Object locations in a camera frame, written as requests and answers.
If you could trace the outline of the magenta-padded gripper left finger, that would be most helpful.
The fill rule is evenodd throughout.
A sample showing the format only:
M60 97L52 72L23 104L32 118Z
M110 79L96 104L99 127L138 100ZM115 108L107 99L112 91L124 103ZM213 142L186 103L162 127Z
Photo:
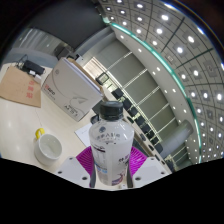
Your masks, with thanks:
M56 175L81 187L94 187L96 171L91 147L76 157L69 156L56 170Z

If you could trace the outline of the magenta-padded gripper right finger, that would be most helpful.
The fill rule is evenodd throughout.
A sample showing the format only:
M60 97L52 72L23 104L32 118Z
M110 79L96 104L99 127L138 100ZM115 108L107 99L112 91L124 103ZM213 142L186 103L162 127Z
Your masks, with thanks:
M156 157L147 157L137 148L131 149L128 172L128 187L143 187L167 175L167 171Z

